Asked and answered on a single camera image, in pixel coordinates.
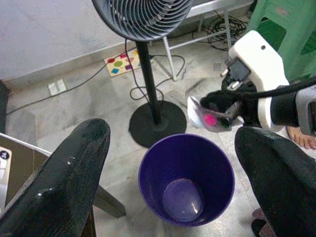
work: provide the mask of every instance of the green chair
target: green chair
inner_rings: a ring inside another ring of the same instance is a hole
[[[280,54],[290,82],[316,71],[316,0],[259,0],[247,32],[258,31]]]

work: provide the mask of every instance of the white metal stand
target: white metal stand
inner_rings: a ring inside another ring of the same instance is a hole
[[[203,14],[203,16],[200,19],[200,23],[199,23],[199,27],[198,27],[198,31],[199,32],[202,29],[204,16],[205,16],[205,13]],[[223,33],[227,34],[228,48],[230,48],[232,46],[231,31],[230,31],[230,27],[229,27],[229,19],[228,19],[228,11],[227,11],[227,9],[224,9],[224,19],[225,19],[226,29],[223,30],[223,31],[216,32],[216,33],[211,34],[211,35],[207,35],[207,36],[203,36],[203,37],[200,37],[200,38],[197,38],[197,39],[193,39],[193,40],[190,40],[190,41],[187,41],[187,42],[184,42],[184,43],[180,43],[180,44],[174,45],[172,47],[169,46],[168,38],[167,37],[163,38],[163,44],[164,44],[164,47],[165,47],[166,52],[167,52],[167,57],[168,57],[169,64],[170,64],[170,69],[171,69],[171,72],[172,72],[172,79],[174,81],[177,80],[177,74],[176,74],[175,69],[173,67],[173,62],[172,62],[172,57],[171,57],[171,50],[173,50],[175,48],[180,48],[180,47],[183,47],[183,46],[186,46],[188,44],[195,43],[195,42],[198,42],[198,41],[201,41],[201,40],[205,40],[205,39],[217,36],[217,35],[221,35]]]
[[[204,17],[206,16],[206,14],[208,12],[218,10],[218,9],[221,9],[222,11],[224,11],[224,19],[225,19],[225,28],[226,29],[223,31],[208,35],[208,36],[200,37],[200,38],[193,39],[193,40],[181,43],[181,44],[177,44],[177,45],[174,45],[172,47],[169,46],[168,38],[164,37],[163,44],[164,44],[164,47],[165,47],[166,52],[167,52],[167,57],[169,60],[170,69],[171,69],[171,73],[172,73],[172,79],[174,81],[176,81],[177,75],[176,75],[175,69],[173,67],[173,62],[172,62],[172,58],[171,58],[171,50],[173,50],[175,48],[183,47],[183,46],[186,46],[188,44],[195,43],[195,42],[198,42],[201,40],[205,40],[205,39],[208,39],[208,38],[211,38],[211,37],[223,34],[223,33],[227,34],[228,48],[231,48],[232,47],[232,39],[231,39],[231,32],[230,32],[230,27],[229,27],[228,10],[232,9],[232,6],[238,5],[239,7],[241,7],[241,6],[245,6],[245,5],[250,5],[252,3],[253,3],[253,0],[209,0],[208,2],[194,5],[191,8],[187,18],[201,15],[200,22],[198,25],[198,32],[201,32],[203,20],[204,20]]]

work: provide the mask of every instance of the human foot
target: human foot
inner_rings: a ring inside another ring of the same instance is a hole
[[[295,141],[301,147],[316,150],[316,140],[312,136],[304,135],[299,127],[287,127],[287,133],[291,140]]]

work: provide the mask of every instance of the colorful mat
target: colorful mat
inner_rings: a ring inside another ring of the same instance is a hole
[[[133,69],[139,68],[140,62],[137,49],[128,51],[128,56]],[[104,59],[104,62],[108,63],[107,68],[111,77],[131,71],[131,65],[129,64],[127,55],[125,53],[116,58],[106,58]]]

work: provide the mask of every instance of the purple bucket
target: purple bucket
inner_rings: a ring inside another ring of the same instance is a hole
[[[148,207],[178,226],[200,226],[219,217],[234,193],[233,168],[213,142],[177,134],[154,144],[139,168],[139,188]]]

